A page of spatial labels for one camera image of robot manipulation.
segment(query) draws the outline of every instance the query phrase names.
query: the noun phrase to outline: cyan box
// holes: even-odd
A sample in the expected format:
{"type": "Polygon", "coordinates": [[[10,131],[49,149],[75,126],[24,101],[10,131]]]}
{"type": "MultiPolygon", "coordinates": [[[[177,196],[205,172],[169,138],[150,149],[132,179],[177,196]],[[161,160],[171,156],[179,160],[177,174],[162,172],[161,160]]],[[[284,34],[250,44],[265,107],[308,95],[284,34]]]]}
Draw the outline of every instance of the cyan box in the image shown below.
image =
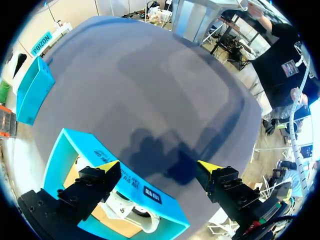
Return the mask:
{"type": "Polygon", "coordinates": [[[16,120],[33,125],[48,92],[55,84],[48,65],[36,57],[24,75],[16,96],[16,120]]]}
{"type": "MultiPolygon", "coordinates": [[[[66,128],[62,129],[51,151],[43,180],[43,189],[52,197],[58,199],[57,190],[65,189],[63,184],[78,155],[90,162],[91,167],[117,160],[94,135],[66,128]]],[[[121,160],[120,166],[122,177],[115,189],[128,199],[161,217],[155,232],[140,231],[130,239],[172,240],[190,226],[177,200],[143,180],[121,163],[121,160]],[[146,189],[148,190],[147,194],[156,193],[156,199],[144,194],[146,189]]],[[[86,221],[80,222],[78,227],[108,240],[128,239],[114,232],[92,215],[86,221]]]]}

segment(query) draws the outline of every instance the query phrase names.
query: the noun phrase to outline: gray table surface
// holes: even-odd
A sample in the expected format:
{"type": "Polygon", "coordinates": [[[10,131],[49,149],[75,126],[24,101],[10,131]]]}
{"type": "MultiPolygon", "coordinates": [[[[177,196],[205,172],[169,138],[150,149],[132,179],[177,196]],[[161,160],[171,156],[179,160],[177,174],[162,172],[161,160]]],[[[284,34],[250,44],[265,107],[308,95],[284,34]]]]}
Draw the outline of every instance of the gray table surface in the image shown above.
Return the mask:
{"type": "Polygon", "coordinates": [[[136,174],[176,198],[190,227],[218,210],[195,179],[197,160],[240,174],[261,109],[206,50],[144,22],[95,16],[44,57],[55,84],[33,125],[47,161],[62,128],[93,133],[136,174]]]}

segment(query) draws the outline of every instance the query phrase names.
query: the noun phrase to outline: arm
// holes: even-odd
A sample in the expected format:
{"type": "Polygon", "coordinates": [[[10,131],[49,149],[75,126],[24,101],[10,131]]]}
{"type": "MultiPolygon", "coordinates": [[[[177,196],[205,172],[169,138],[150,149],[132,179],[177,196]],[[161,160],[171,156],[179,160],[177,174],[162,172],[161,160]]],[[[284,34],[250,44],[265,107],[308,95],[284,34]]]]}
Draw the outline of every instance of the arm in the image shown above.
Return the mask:
{"type": "MultiPolygon", "coordinates": [[[[290,95],[293,101],[295,101],[296,88],[291,89],[290,95]]],[[[301,93],[299,103],[302,103],[305,106],[308,106],[312,104],[314,101],[316,101],[320,97],[320,89],[318,88],[317,91],[313,91],[312,93],[306,95],[304,93],[301,93]]]]}
{"type": "Polygon", "coordinates": [[[264,15],[262,15],[259,19],[258,22],[270,33],[272,33],[272,23],[271,21],[266,18],[264,15]]]}
{"type": "Polygon", "coordinates": [[[296,29],[287,23],[272,23],[268,18],[264,16],[263,11],[252,5],[248,4],[248,12],[251,16],[256,17],[258,22],[273,36],[278,38],[284,38],[288,41],[299,41],[298,32],[296,29]]]}
{"type": "Polygon", "coordinates": [[[251,16],[256,17],[258,22],[268,31],[272,32],[271,21],[264,16],[264,12],[255,7],[251,2],[248,4],[248,12],[251,16]]]}

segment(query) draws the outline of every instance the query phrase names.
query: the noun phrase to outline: white chair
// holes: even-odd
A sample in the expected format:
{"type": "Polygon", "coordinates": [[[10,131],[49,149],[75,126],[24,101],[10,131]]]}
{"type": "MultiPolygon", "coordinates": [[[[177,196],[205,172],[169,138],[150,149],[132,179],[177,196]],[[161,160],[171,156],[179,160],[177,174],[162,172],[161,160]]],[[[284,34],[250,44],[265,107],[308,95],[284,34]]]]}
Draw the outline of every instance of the white chair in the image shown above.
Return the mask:
{"type": "Polygon", "coordinates": [[[209,223],[213,224],[208,226],[213,235],[225,235],[230,238],[235,235],[236,230],[239,228],[239,225],[236,222],[232,222],[221,207],[209,220],[209,223]],[[224,230],[224,232],[214,232],[214,229],[217,228],[224,230]]]}

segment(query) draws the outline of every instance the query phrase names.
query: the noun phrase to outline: badge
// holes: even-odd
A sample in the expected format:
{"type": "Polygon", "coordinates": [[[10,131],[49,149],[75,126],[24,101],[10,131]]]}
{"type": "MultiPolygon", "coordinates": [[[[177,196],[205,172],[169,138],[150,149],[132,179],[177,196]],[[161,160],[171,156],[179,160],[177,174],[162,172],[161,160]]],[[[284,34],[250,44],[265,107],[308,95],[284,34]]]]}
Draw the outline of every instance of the badge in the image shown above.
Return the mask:
{"type": "Polygon", "coordinates": [[[287,78],[299,72],[299,69],[296,67],[295,61],[293,60],[287,61],[285,64],[282,64],[281,67],[287,78]]]}

